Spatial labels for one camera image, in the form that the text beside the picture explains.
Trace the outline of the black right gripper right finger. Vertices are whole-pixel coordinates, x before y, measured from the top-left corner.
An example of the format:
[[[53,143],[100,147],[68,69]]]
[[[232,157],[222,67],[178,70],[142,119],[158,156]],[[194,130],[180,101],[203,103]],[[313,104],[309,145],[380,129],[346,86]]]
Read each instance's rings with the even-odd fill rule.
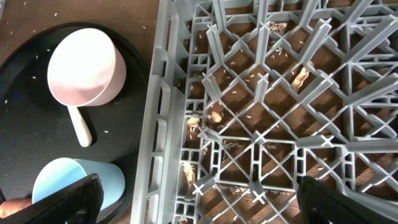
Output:
[[[331,189],[313,177],[300,179],[299,209],[305,223],[391,223],[392,214],[381,207],[363,205],[352,196]]]

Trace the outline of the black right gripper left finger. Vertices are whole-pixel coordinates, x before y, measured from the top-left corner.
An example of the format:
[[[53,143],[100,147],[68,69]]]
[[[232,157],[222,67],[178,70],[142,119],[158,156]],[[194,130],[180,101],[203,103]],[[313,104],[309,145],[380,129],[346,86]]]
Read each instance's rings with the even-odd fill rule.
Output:
[[[103,200],[100,177],[98,174],[90,174],[1,219],[1,223],[96,223]]]

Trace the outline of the pink bowl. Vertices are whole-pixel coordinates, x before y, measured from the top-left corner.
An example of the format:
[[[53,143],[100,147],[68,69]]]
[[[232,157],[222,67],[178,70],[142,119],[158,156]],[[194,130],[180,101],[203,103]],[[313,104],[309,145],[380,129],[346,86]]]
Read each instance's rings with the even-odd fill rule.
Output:
[[[110,36],[85,28],[57,45],[48,65],[47,83],[53,97],[65,106],[98,106],[119,94],[126,76],[126,63]]]

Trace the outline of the grey dishwasher rack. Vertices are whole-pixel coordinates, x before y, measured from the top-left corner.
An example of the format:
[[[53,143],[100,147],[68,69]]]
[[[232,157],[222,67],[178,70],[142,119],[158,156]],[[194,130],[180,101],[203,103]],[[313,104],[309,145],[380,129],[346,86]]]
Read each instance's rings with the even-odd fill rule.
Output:
[[[161,1],[131,223],[289,223],[305,176],[397,220],[397,2]]]

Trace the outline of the peanut in rack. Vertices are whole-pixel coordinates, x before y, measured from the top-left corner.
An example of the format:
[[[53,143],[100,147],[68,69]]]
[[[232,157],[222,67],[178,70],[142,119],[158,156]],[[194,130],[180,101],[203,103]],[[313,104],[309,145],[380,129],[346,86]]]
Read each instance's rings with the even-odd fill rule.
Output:
[[[299,92],[300,87],[303,85],[305,80],[308,78],[310,70],[307,67],[303,67],[299,74],[295,77],[293,82],[291,83],[291,87],[293,91],[296,93]]]

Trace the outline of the blue cup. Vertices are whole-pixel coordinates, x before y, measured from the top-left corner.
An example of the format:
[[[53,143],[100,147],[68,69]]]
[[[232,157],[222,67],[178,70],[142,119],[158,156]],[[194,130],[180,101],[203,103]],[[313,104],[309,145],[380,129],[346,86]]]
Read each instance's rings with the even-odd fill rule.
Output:
[[[62,157],[49,162],[40,171],[34,183],[32,203],[36,203],[90,174],[99,175],[104,194],[102,210],[121,198],[125,189],[125,178],[118,166],[107,162]]]

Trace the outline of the white plastic fork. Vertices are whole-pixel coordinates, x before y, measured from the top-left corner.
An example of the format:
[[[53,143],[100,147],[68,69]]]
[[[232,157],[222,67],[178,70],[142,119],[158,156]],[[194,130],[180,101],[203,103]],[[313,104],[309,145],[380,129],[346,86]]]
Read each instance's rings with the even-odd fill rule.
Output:
[[[81,147],[88,147],[92,143],[92,136],[77,107],[68,106],[68,112]]]

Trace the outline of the round black tray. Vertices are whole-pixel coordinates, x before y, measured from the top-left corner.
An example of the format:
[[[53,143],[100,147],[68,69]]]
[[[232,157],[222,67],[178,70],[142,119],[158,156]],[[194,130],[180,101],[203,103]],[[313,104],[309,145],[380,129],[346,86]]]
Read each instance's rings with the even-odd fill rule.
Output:
[[[127,75],[115,99],[81,108],[93,137],[91,146],[81,147],[67,108],[49,90],[47,67],[63,38],[90,27],[90,22],[71,22],[46,29],[1,64],[1,197],[31,197],[39,172],[54,159],[109,162],[122,170],[126,186],[121,198],[105,208],[97,221],[114,223],[129,208],[134,194],[150,67],[127,38],[99,27],[123,56]]]

